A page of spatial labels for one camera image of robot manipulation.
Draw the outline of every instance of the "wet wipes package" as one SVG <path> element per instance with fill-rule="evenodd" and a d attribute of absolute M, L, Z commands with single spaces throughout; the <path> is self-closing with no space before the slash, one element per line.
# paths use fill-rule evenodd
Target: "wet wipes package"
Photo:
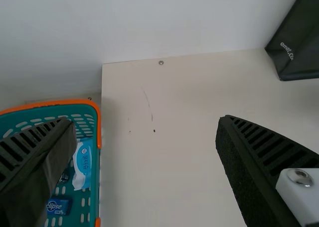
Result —
<path fill-rule="evenodd" d="M 92 138 L 80 139 L 73 154 L 75 174 L 72 185 L 75 191 L 91 186 L 92 146 Z"/>
<path fill-rule="evenodd" d="M 71 209 L 71 200 L 65 199 L 50 199 L 46 205 L 48 215 L 66 216 Z"/>

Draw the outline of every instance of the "white tabletop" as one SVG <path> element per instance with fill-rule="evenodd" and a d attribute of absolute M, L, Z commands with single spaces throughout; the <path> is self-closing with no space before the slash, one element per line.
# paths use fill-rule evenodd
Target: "white tabletop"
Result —
<path fill-rule="evenodd" d="M 279 81 L 262 49 L 103 65 L 102 226 L 244 227 L 215 148 L 219 118 L 319 152 L 318 112 L 319 80 Z"/>

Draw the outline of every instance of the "white wall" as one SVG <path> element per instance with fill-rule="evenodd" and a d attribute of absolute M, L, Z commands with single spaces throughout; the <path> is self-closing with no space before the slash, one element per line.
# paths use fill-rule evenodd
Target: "white wall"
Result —
<path fill-rule="evenodd" d="M 0 81 L 28 100 L 98 92 L 103 63 L 263 47 L 293 2 L 0 0 Z"/>
<path fill-rule="evenodd" d="M 0 85 L 0 111 L 23 105 L 25 101 L 17 93 Z"/>

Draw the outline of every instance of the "teal plastic basket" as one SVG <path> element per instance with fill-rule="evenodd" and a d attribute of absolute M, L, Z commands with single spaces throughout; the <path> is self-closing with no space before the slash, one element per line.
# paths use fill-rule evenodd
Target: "teal plastic basket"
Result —
<path fill-rule="evenodd" d="M 101 128 L 97 105 L 90 100 L 63 100 L 24 105 L 0 112 L 0 139 L 32 126 L 66 117 L 76 125 L 77 138 L 92 137 L 91 188 L 74 191 L 73 160 L 69 162 L 70 179 L 56 186 L 52 198 L 72 200 L 69 215 L 48 215 L 44 227 L 100 227 L 99 173 Z"/>

